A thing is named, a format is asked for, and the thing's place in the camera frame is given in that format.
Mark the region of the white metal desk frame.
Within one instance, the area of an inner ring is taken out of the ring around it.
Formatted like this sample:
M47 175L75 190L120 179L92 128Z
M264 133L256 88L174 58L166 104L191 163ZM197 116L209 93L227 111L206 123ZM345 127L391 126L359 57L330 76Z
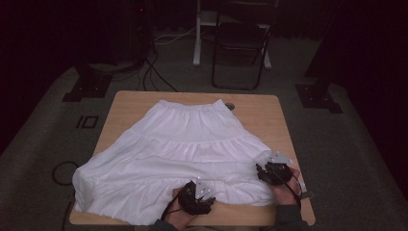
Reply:
M201 31L202 26L215 27L216 26L216 12L207 11L201 8L201 3L203 0L196 1L196 13L195 13L195 43L194 51L192 57L192 65L194 67L200 66L201 59L201 36L203 32Z

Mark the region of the dark computer tower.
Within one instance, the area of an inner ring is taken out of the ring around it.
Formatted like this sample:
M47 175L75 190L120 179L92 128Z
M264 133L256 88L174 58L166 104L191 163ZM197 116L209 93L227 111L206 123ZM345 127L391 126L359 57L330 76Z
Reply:
M113 50L118 63L142 63L150 48L147 0L116 0Z

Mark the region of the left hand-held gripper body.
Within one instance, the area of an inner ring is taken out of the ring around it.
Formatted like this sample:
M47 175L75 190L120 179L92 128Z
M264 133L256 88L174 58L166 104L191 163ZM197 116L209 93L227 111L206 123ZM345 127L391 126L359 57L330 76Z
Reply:
M209 195L211 189L203 183L201 178L197 178L196 182L190 181L178 193L178 202L182 209L192 215L199 214L199 206L205 205L203 200L205 196Z

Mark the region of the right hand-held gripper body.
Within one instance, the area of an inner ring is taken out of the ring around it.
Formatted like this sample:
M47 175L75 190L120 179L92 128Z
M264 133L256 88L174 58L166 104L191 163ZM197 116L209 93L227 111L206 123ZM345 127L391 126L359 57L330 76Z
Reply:
M291 158L276 152L267 156L266 160L265 169L272 186L280 186L291 180L293 174L288 167L293 162Z

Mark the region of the black stand base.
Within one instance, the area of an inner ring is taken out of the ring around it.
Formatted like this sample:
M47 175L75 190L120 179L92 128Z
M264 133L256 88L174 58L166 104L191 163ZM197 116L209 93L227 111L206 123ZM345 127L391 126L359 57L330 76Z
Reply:
M71 92L64 95L63 102L80 102L83 98L104 98L113 75L91 67L89 64L74 66L79 77Z
M341 114L343 111L334 101L328 89L337 70L336 60L332 54L335 46L333 28L344 0L339 0L336 10L324 32L323 40L315 57L310 63L306 75L315 74L317 80L313 85L296 84L296 91L304 108L327 109L331 114Z

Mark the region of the black folding chair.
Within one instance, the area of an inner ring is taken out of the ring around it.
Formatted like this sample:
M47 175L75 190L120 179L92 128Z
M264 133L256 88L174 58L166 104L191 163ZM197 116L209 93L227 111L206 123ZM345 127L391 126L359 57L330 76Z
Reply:
M268 42L275 24L279 0L222 0L217 7L211 80L214 87L230 90L255 90L260 83ZM260 57L254 84L248 87L221 84L216 80L217 51L250 51L254 64Z

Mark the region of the white skirt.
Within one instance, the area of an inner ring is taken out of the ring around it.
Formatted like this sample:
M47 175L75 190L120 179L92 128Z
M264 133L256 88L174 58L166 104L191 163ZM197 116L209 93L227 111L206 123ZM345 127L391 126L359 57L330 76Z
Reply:
M255 166L269 152L221 100L197 106L161 100L113 145L76 169L75 209L150 225L172 191L196 178L219 202L265 206L272 195Z

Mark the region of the person's left hand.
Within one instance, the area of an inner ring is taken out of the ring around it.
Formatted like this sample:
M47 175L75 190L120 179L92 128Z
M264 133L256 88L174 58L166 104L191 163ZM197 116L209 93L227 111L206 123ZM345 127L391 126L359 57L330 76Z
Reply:
M177 198L180 191L181 189L172 190L172 200L169 202L169 207L165 212L164 221L171 223L179 231L184 231L195 219L195 216L186 213L182 209Z

